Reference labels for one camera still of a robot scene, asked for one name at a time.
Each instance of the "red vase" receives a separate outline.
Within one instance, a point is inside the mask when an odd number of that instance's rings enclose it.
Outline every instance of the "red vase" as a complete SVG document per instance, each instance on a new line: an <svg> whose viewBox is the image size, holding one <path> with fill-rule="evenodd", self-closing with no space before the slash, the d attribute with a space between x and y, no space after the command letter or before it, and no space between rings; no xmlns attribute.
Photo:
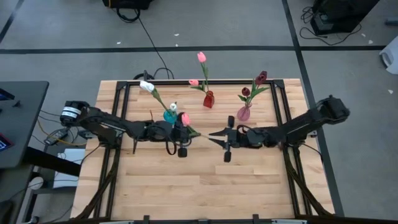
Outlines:
<svg viewBox="0 0 398 224"><path fill-rule="evenodd" d="M238 110L236 117L240 121L247 121L250 118L250 107L251 103L248 105L244 105L241 109Z"/></svg>
<svg viewBox="0 0 398 224"><path fill-rule="evenodd" d="M213 92L209 90L206 92L205 100L203 100L203 106L212 108L213 105L214 105L214 95Z"/></svg>

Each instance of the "pink tulip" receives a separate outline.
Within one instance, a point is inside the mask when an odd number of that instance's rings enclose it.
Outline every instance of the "pink tulip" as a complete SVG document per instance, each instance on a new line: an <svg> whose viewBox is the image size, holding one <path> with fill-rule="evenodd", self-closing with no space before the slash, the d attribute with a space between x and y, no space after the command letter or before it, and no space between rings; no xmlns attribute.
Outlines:
<svg viewBox="0 0 398 224"><path fill-rule="evenodd" d="M199 81L198 80L189 80L189 84L191 84L193 86L197 86L197 85L199 85Z"/></svg>
<svg viewBox="0 0 398 224"><path fill-rule="evenodd" d="M184 113L183 115L181 115L181 121L182 124L187 127L191 124L191 120L189 119L188 114Z"/></svg>
<svg viewBox="0 0 398 224"><path fill-rule="evenodd" d="M203 52L198 53L198 60L200 63L205 63L206 62L206 56Z"/></svg>

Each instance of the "black desk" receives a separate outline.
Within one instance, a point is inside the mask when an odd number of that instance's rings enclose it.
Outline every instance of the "black desk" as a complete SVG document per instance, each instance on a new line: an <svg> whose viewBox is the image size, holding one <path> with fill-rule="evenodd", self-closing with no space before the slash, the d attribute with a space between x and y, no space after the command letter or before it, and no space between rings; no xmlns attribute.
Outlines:
<svg viewBox="0 0 398 224"><path fill-rule="evenodd" d="M76 176L80 173L79 165L27 146L48 87L48 82L0 82L0 88L15 96L15 100L0 101L0 133L14 144L0 152L0 202L13 202L11 223L18 218L23 189L30 181L34 165ZM21 105L12 107L17 100Z"/></svg>

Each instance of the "white tulip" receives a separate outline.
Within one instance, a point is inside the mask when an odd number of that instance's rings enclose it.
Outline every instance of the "white tulip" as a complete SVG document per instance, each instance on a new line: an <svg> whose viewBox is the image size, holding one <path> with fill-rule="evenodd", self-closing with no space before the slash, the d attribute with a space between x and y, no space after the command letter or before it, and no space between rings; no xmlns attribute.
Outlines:
<svg viewBox="0 0 398 224"><path fill-rule="evenodd" d="M177 105L175 103L170 104L170 110L177 111Z"/></svg>
<svg viewBox="0 0 398 224"><path fill-rule="evenodd" d="M154 91L155 86L149 82L141 81L139 82L139 86L143 89L148 91L149 93L152 93Z"/></svg>

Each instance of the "black bag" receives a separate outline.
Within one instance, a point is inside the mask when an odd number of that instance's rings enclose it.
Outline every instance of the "black bag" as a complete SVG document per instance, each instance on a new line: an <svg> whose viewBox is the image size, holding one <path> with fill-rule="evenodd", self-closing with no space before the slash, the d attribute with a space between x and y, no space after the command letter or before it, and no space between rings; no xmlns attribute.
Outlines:
<svg viewBox="0 0 398 224"><path fill-rule="evenodd" d="M124 22L134 22L141 15L141 9L146 10L149 8L149 3L153 0L102 0L106 7L116 8L116 13ZM127 18L125 15L120 14L120 9L134 9L137 16L133 19Z"/></svg>

